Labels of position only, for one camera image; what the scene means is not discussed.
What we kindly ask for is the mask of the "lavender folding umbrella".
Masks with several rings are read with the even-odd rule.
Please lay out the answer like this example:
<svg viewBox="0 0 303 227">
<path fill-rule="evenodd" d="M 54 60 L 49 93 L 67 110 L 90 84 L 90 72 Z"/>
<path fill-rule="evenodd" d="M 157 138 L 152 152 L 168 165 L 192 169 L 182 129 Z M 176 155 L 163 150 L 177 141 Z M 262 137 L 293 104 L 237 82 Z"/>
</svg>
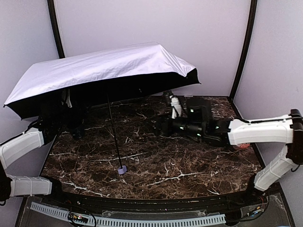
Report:
<svg viewBox="0 0 303 227">
<path fill-rule="evenodd" d="M 4 103 L 21 119 L 84 122 L 91 107 L 198 84 L 197 68 L 161 44 L 136 44 L 33 64 Z"/>
</svg>

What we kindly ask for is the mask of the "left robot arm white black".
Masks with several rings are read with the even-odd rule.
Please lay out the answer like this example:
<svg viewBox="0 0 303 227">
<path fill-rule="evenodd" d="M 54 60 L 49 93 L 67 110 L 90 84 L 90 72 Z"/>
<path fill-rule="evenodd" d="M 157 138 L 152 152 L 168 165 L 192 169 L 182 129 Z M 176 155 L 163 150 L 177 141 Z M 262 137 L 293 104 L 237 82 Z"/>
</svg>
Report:
<svg viewBox="0 0 303 227">
<path fill-rule="evenodd" d="M 46 177 L 9 175 L 5 170 L 15 161 L 58 136 L 62 125 L 35 120 L 28 128 L 0 144 L 0 205 L 11 197 L 50 195 L 54 182 Z"/>
</svg>

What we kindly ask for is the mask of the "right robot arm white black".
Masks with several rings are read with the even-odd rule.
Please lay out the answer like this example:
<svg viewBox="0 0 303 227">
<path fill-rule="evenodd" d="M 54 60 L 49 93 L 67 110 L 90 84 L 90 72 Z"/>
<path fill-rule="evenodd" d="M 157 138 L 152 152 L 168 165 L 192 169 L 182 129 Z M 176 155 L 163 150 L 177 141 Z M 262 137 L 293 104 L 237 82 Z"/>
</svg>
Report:
<svg viewBox="0 0 303 227">
<path fill-rule="evenodd" d="M 251 177 L 247 187 L 251 194 L 266 191 L 288 171 L 303 164 L 303 117 L 297 109 L 292 109 L 290 114 L 267 119 L 215 120 L 209 100 L 191 97 L 186 99 L 186 108 L 183 108 L 176 96 L 167 95 L 166 99 L 172 113 L 158 117 L 154 127 L 156 135 L 177 133 L 217 147 L 284 143 L 270 164 Z"/>
</svg>

